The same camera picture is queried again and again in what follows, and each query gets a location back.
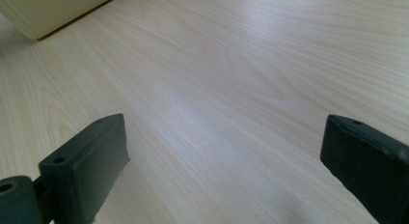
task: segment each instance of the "beige box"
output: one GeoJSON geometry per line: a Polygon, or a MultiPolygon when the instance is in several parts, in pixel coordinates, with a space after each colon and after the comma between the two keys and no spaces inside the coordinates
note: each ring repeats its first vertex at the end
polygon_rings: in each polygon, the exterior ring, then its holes
{"type": "Polygon", "coordinates": [[[0,13],[25,36],[40,39],[108,0],[0,0],[0,13]]]}

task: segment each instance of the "screw hole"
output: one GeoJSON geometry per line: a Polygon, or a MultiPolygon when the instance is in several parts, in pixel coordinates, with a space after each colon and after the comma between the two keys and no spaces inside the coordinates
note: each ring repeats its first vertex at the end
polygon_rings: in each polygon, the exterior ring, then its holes
{"type": "Polygon", "coordinates": [[[8,193],[12,188],[13,188],[12,183],[5,183],[5,184],[0,185],[0,195],[8,193]]]}
{"type": "Polygon", "coordinates": [[[66,160],[63,157],[58,157],[58,158],[54,159],[53,163],[62,163],[64,161],[66,161],[66,160]]]}

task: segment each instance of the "black plastic part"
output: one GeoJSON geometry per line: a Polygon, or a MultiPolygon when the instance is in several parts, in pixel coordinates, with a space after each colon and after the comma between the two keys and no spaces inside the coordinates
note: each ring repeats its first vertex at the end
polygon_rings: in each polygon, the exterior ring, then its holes
{"type": "Polygon", "coordinates": [[[409,147],[361,122],[330,115],[321,161],[379,223],[409,223],[409,147]]]}
{"type": "Polygon", "coordinates": [[[97,120],[40,162],[0,181],[0,223],[90,224],[129,161],[122,114],[97,120]]]}

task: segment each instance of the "tabletop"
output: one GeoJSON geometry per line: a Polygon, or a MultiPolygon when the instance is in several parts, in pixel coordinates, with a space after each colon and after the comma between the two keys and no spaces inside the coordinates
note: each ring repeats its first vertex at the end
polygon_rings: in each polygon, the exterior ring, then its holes
{"type": "Polygon", "coordinates": [[[42,40],[0,16],[0,177],[123,113],[95,223],[376,223],[319,160],[329,114],[409,144],[409,0],[113,0],[42,40]]]}

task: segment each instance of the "light wood surface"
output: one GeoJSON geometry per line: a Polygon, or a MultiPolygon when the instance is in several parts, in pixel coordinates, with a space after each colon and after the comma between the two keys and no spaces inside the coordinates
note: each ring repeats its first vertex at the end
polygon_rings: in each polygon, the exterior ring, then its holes
{"type": "Polygon", "coordinates": [[[0,176],[125,115],[96,223],[376,223],[320,163],[338,114],[409,144],[409,0],[115,0],[41,41],[0,17],[0,176]]]}

